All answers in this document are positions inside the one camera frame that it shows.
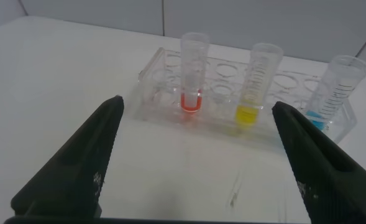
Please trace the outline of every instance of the white tabletop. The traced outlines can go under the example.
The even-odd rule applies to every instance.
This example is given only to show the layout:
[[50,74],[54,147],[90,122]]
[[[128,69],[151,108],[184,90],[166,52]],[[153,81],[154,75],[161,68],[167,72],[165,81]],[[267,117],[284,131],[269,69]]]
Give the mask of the white tabletop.
[[[0,223],[11,198],[89,115],[127,97],[159,47],[179,40],[22,17],[0,27]],[[212,45],[210,57],[248,62]],[[284,57],[280,69],[322,74]],[[366,169],[366,79],[350,97],[358,124],[340,146]],[[239,196],[231,207],[231,192]],[[309,222],[283,149],[243,146],[124,116],[100,196],[102,217]]]

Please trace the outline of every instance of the graduated test tube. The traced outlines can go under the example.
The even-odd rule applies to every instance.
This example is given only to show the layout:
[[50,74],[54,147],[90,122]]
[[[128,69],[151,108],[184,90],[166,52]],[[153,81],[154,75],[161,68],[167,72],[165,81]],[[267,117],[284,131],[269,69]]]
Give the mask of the graduated test tube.
[[255,123],[258,109],[262,107],[264,96],[283,58],[283,50],[273,44],[255,44],[250,51],[236,122],[243,126]]
[[305,109],[307,115],[322,120],[312,121],[313,124],[320,130],[324,129],[325,124],[341,108],[343,100],[365,77],[366,62],[348,55],[335,56]]
[[181,37],[181,108],[197,112],[202,104],[202,89],[208,59],[209,37],[190,32]]

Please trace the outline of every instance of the red liquid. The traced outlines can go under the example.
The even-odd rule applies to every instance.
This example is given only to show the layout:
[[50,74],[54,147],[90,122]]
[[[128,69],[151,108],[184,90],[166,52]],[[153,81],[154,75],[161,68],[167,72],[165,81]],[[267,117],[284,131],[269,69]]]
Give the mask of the red liquid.
[[187,106],[185,106],[184,93],[181,94],[181,108],[183,108],[183,110],[185,110],[189,113],[195,113],[201,108],[201,104],[202,104],[202,96],[198,96],[198,99],[196,100],[196,106],[193,108],[187,107]]

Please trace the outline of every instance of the yellow liquid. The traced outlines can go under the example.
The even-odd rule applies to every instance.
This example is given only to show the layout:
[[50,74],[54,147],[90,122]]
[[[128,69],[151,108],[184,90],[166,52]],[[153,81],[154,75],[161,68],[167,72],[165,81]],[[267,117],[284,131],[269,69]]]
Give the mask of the yellow liquid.
[[256,122],[258,109],[239,105],[235,115],[236,122],[243,127],[248,127]]

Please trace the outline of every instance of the test tube with red liquid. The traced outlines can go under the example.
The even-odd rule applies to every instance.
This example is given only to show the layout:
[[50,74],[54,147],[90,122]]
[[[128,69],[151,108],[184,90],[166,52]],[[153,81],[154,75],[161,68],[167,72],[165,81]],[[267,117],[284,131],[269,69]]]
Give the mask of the test tube with red liquid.
[[201,108],[208,59],[209,37],[190,32],[181,37],[181,108],[195,113]]

